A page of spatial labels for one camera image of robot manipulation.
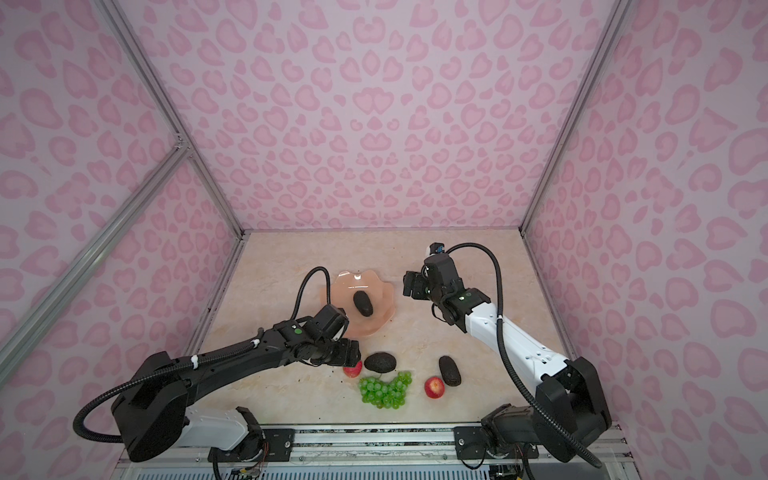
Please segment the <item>red apple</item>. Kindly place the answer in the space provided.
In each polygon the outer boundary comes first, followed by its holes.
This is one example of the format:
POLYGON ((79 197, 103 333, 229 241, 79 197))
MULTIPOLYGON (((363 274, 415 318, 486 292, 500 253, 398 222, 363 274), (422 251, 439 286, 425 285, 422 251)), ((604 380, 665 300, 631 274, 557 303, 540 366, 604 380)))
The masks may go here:
POLYGON ((445 394, 445 384, 440 377, 430 377, 424 382, 424 392, 430 399, 439 399, 445 394))
POLYGON ((358 361, 352 367, 344 367, 343 373, 349 378, 357 378, 361 374, 362 369, 363 369, 363 363, 361 361, 358 361))

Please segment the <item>dark avocado table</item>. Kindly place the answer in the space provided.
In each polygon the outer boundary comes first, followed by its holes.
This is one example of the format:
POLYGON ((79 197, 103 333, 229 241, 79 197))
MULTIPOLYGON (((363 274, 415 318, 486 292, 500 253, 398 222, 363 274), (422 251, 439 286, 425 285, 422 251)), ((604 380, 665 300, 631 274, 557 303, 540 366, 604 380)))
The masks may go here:
POLYGON ((397 368, 397 359, 390 353, 376 352, 369 355, 363 361, 363 366, 369 371, 385 374, 392 372, 397 368))
POLYGON ((448 356, 441 356, 438 360, 440 374, 445 385, 457 387, 462 383, 462 376, 455 360, 448 356))

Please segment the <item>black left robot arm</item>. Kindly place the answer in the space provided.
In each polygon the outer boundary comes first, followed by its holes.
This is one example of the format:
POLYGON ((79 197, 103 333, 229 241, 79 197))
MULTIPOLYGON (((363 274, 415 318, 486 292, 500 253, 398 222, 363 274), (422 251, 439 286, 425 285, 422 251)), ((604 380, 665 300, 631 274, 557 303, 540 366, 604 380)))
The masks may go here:
POLYGON ((165 352, 150 356, 111 407, 129 459, 144 462, 183 447, 206 448, 218 462, 263 456, 266 438, 248 408, 208 412, 196 402, 246 377, 293 363, 356 366, 360 347, 346 337, 348 325, 341 309, 326 305, 313 316, 279 322, 215 351, 177 359, 165 352))

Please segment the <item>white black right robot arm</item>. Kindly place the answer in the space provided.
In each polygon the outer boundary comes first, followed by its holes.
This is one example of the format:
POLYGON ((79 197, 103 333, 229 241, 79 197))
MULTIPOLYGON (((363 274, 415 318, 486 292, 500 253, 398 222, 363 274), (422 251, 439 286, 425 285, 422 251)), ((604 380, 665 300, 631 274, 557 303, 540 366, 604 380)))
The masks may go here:
POLYGON ((432 252, 420 270, 404 274, 403 294, 430 302, 436 318, 497 353, 526 402, 523 407, 502 405, 483 417, 478 444, 459 452, 461 459, 516 457, 527 462, 531 450, 542 447, 562 463, 580 458, 602 468, 589 447, 613 420, 590 361, 571 360, 549 349, 509 320, 503 299, 465 286, 451 253, 442 248, 432 252))

